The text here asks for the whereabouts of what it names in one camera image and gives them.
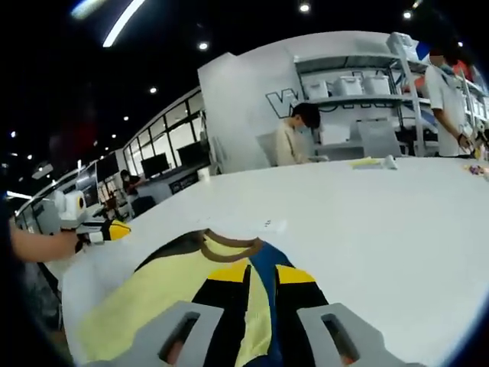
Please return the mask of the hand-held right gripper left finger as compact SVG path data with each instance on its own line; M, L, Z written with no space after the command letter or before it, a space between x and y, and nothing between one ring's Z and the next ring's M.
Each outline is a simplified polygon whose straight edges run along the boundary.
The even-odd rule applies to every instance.
M108 300L108 366L248 366L251 263L153 261Z

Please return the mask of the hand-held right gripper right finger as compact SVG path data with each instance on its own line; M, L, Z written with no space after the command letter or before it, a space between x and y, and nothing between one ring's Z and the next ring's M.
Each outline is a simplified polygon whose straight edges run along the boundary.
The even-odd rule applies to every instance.
M283 366L407 366L381 332L342 304L329 304L314 278L276 267L277 340Z

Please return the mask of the person's left hand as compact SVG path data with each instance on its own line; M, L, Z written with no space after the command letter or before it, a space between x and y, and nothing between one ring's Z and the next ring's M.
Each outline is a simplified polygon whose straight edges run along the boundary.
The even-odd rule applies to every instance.
M84 245L89 243L87 233L77 233L74 231L63 231L55 235L57 245L57 257L69 258L81 251Z

